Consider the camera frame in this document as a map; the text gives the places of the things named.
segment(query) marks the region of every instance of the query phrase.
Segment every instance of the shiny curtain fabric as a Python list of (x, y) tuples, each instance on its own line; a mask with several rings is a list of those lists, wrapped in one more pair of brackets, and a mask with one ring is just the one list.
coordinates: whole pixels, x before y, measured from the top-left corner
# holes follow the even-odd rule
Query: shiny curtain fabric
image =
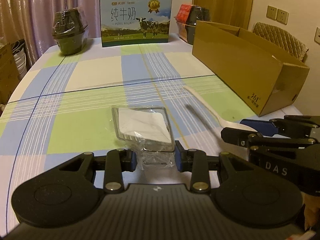
[(0, 37), (13, 43), (25, 39), (31, 64), (52, 45), (57, 11), (81, 6), (89, 24), (89, 38), (100, 37), (99, 0), (0, 0)]

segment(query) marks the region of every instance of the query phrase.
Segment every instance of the electrical outlet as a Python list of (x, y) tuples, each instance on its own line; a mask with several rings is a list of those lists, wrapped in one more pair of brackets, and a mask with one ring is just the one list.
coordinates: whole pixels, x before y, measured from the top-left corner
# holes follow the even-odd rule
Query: electrical outlet
[(268, 5), (267, 18), (275, 20), (277, 17), (277, 8)]
[(316, 30), (315, 42), (320, 44), (320, 28), (319, 27), (317, 27), (317, 30)]
[(278, 22), (281, 22), (283, 24), (287, 24), (288, 18), (289, 18), (288, 12), (281, 10), (281, 9), (278, 9), (277, 19), (276, 19)]

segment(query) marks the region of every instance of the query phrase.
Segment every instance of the tablecloth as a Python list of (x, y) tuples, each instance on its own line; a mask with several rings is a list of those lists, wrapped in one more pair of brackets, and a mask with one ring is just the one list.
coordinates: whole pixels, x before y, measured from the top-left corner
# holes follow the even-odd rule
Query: tablecloth
[[(211, 70), (192, 56), (192, 46), (171, 35), (169, 43), (102, 48), (100, 38), (88, 41), (73, 56), (49, 48), (12, 94), (0, 118), (0, 235), (18, 221), (11, 195), (24, 181), (82, 152), (105, 155), (119, 147), (111, 106), (164, 106), (175, 139), (185, 148), (208, 155), (246, 150), (225, 144), (221, 128), (192, 95), (188, 85), (226, 120), (258, 119), (254, 112)], [(289, 106), (260, 119), (300, 114)], [(211, 172), (212, 187), (219, 185)], [(190, 173), (173, 168), (146, 168), (123, 173), (128, 183), (186, 183)], [(103, 172), (95, 186), (102, 188)]]

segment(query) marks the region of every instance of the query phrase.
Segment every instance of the red label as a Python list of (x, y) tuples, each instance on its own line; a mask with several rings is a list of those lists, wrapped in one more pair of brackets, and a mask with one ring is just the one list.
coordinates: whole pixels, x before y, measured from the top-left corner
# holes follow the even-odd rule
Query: red label
[(182, 4), (180, 6), (180, 10), (176, 16), (176, 20), (178, 22), (181, 22), (181, 23), (186, 23), (187, 19), (188, 19), (188, 16), (189, 16), (189, 13), (190, 13), (190, 10), (192, 8), (192, 5), (188, 5), (188, 4)]

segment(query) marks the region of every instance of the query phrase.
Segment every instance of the chair backrest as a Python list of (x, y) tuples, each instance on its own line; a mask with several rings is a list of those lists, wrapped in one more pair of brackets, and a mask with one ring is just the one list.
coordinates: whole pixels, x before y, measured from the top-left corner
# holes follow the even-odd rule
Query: chair backrest
[(278, 45), (302, 62), (309, 50), (305, 44), (277, 26), (258, 22), (253, 26), (252, 32)]

